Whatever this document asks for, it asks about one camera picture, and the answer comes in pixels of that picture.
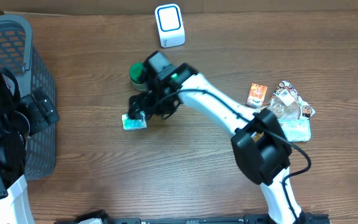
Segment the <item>teal tissue pack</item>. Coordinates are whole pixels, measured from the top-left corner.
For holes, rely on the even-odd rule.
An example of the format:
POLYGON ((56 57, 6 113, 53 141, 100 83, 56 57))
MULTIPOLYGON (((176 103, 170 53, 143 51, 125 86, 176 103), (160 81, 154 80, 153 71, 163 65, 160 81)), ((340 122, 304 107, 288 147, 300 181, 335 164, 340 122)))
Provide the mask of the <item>teal tissue pack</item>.
POLYGON ((143 111, 140 112, 140 119, 130 119, 128 114, 123 114, 121 118, 123 130, 125 131, 135 131, 147 128, 145 113, 143 111))

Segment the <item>brown snack pouch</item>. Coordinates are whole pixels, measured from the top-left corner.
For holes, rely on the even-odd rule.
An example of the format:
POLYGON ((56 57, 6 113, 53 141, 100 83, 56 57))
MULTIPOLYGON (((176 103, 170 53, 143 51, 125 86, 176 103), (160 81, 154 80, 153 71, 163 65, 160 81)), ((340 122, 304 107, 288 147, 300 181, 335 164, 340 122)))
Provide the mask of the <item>brown snack pouch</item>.
POLYGON ((280 119, 308 119, 315 114, 315 110, 304 101, 295 87, 288 81, 281 81, 273 91, 269 102, 257 110, 269 109, 280 119))

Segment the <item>green lid jar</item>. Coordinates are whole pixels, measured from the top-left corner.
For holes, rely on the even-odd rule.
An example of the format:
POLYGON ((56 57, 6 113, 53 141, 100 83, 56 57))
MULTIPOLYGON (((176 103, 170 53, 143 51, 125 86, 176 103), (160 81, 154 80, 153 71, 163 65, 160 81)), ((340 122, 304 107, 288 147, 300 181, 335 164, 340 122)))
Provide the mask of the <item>green lid jar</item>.
POLYGON ((134 63, 129 70, 129 76, 132 85, 137 91, 148 90, 147 82, 144 80, 143 72, 144 65, 141 62, 134 63))

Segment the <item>light teal wipes pack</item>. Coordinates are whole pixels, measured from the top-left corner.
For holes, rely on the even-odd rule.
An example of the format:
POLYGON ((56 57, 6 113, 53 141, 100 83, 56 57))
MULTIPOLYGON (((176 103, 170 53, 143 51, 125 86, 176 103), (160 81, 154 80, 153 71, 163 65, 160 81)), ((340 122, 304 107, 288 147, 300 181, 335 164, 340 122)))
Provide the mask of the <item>light teal wipes pack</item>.
POLYGON ((311 139, 308 119, 280 119, 278 122, 290 142, 307 142, 311 139))

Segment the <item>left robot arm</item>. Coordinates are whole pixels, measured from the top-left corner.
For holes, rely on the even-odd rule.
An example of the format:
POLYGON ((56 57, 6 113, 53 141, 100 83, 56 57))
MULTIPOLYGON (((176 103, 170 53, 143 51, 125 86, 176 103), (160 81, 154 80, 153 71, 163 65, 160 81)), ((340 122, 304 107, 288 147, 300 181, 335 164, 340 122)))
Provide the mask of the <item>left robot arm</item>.
POLYGON ((42 87, 21 96, 14 74, 0 68, 0 223, 33 223, 25 165, 27 140, 59 121, 42 87))

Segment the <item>orange tissue pack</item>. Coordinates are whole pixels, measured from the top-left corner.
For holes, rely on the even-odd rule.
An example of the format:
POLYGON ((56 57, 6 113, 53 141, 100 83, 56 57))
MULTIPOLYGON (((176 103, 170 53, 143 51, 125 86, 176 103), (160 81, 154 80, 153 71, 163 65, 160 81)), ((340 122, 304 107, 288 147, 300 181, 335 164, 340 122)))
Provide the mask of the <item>orange tissue pack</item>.
POLYGON ((260 108, 265 99, 267 87, 256 83, 251 84, 246 105, 253 108, 260 108))

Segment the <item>grey plastic basket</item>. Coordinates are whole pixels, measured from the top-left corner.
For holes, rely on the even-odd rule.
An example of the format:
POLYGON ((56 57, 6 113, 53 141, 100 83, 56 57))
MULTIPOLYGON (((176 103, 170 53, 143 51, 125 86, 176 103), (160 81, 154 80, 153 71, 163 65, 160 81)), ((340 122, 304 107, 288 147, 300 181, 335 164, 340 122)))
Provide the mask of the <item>grey plastic basket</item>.
MULTIPOLYGON (((56 103, 54 77, 33 44, 31 25, 21 16, 0 16, 0 67, 8 68, 15 75, 22 96, 42 87, 52 103, 56 103)), ((27 140, 27 180, 41 179, 54 171, 56 136, 56 126, 53 124, 27 140)))

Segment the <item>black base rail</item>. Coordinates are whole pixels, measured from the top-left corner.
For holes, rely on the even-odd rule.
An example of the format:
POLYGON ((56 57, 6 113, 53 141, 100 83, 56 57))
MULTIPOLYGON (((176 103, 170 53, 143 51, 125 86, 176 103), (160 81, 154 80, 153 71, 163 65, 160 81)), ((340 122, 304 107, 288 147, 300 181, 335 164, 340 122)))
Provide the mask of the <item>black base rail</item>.
POLYGON ((243 217, 214 218, 171 218, 171 219, 140 219, 111 218, 104 210, 97 210, 80 215, 74 220, 58 220, 57 224, 74 223, 111 223, 111 224, 268 224, 274 221, 267 214, 248 214, 243 217))

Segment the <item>white barcode scanner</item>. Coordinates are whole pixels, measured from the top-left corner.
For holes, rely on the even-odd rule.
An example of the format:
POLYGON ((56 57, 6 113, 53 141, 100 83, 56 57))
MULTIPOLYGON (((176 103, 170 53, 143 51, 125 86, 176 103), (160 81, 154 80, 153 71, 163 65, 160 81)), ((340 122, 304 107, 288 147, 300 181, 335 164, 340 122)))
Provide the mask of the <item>white barcode scanner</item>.
POLYGON ((185 28, 181 9, 177 4, 156 7, 155 19, 162 48, 176 47, 185 43, 185 28))

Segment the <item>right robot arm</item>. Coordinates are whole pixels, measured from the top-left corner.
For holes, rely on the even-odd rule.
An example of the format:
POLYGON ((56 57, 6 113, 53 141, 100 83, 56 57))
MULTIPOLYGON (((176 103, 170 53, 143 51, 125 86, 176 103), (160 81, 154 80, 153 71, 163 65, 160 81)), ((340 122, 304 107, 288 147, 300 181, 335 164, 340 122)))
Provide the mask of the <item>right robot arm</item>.
POLYGON ((264 194, 269 221, 304 222, 289 182, 290 143, 271 111, 241 105, 192 66, 175 66, 159 51, 133 64, 129 77, 141 90, 129 99, 129 119, 148 121, 154 115, 167 119, 180 105, 199 111, 231 138, 238 168, 264 194))

